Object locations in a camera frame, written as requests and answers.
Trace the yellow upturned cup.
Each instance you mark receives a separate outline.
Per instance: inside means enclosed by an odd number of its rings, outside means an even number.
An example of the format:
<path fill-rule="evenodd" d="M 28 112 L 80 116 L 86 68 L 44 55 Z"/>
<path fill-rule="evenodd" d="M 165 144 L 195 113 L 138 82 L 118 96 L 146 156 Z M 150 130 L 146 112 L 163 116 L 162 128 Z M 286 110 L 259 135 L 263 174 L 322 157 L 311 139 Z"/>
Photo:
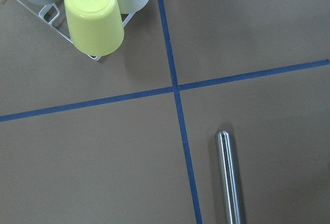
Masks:
<path fill-rule="evenodd" d="M 70 39 L 82 53 L 106 56 L 124 39 L 117 0 L 64 0 Z"/>

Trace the steel muddler black tip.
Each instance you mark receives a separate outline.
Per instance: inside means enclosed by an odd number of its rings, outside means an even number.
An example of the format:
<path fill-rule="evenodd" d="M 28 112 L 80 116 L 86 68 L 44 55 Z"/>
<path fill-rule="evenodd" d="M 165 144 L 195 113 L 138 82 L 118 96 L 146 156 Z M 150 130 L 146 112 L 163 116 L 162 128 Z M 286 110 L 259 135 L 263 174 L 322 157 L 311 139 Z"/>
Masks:
<path fill-rule="evenodd" d="M 235 141 L 226 130 L 215 137 L 226 223 L 246 223 Z"/>

